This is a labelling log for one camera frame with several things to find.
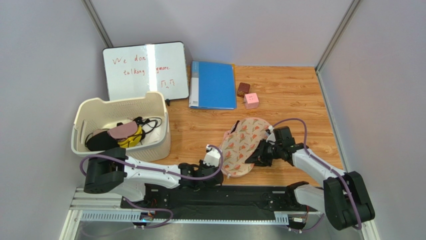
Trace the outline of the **floral pink laundry bag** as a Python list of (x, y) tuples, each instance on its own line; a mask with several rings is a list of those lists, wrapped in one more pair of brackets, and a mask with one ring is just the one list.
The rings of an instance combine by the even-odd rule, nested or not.
[(253, 168), (253, 163), (245, 163), (255, 152), (261, 140), (268, 136), (271, 124), (259, 117), (247, 117), (238, 120), (223, 135), (219, 146), (223, 154), (222, 173), (229, 178), (242, 177)]

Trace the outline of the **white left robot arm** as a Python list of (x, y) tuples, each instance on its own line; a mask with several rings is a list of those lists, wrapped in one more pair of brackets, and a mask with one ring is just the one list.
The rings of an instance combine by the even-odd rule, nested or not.
[(84, 157), (79, 169), (85, 177), (85, 193), (114, 193), (134, 203), (145, 199), (148, 185), (190, 190), (221, 185), (225, 156), (209, 144), (198, 164), (162, 165), (135, 159), (126, 149), (115, 147)]

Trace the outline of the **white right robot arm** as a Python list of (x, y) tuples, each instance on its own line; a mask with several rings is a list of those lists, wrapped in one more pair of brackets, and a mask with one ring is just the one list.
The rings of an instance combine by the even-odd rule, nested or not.
[(347, 172), (327, 163), (304, 142), (296, 143), (287, 126), (269, 126), (266, 135), (258, 145), (255, 160), (268, 166), (273, 160), (282, 159), (320, 185), (314, 187), (305, 181), (288, 185), (290, 206), (308, 206), (320, 211), (338, 231), (359, 230), (364, 222), (375, 219), (376, 212), (360, 173)]

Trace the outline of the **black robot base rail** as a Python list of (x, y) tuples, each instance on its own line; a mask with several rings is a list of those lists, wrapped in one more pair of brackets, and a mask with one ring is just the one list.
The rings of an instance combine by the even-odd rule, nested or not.
[(131, 222), (138, 226), (167, 224), (276, 225), (297, 232), (326, 220), (319, 210), (291, 202), (284, 186), (220, 185), (200, 190), (149, 185), (144, 200), (128, 203), (115, 193), (75, 191), (71, 210), (83, 220)]

